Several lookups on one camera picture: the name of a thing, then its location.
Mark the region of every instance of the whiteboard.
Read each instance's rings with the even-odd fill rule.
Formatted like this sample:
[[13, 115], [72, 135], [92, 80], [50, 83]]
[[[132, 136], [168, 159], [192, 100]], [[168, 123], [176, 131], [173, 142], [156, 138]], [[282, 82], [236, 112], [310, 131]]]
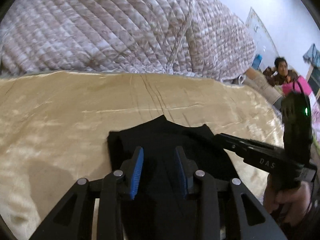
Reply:
[[257, 47], [256, 53], [262, 55], [262, 61], [259, 66], [261, 71], [264, 71], [268, 66], [273, 67], [276, 57], [279, 57], [279, 53], [266, 27], [252, 7], [245, 25], [254, 39]]

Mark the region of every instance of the pink cloth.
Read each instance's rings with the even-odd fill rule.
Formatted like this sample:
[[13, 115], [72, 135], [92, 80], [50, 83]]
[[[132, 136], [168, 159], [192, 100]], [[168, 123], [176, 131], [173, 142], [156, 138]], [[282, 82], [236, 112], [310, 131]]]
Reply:
[[[309, 96], [312, 92], [311, 87], [309, 86], [308, 82], [305, 80], [305, 78], [303, 76], [299, 76], [298, 77], [298, 82], [300, 83], [302, 89], [303, 89], [303, 93], [307, 96]], [[300, 91], [300, 87], [298, 85], [298, 82], [291, 82], [289, 84], [283, 84], [282, 87], [282, 91], [285, 95], [289, 94], [292, 90], [293, 90], [293, 83], [294, 83], [294, 90], [297, 92], [301, 92]]]

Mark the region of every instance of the hand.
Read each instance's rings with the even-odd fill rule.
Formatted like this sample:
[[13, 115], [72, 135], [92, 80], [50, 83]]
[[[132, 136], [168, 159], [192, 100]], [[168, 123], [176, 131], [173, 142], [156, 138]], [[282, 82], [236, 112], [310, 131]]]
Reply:
[[291, 203], [291, 207], [284, 218], [284, 223], [291, 226], [298, 225], [309, 211], [311, 199], [310, 186], [302, 181], [301, 185], [294, 189], [280, 190], [278, 193], [272, 188], [271, 175], [268, 176], [267, 188], [264, 192], [263, 206], [269, 214], [279, 208], [280, 204]]

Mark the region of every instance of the white wall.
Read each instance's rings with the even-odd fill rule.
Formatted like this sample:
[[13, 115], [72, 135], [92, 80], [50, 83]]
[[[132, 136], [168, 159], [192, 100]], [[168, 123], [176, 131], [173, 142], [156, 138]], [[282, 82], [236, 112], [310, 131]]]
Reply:
[[309, 65], [302, 56], [315, 43], [320, 49], [320, 30], [301, 0], [220, 0], [246, 22], [250, 7], [256, 11], [280, 54], [301, 75]]

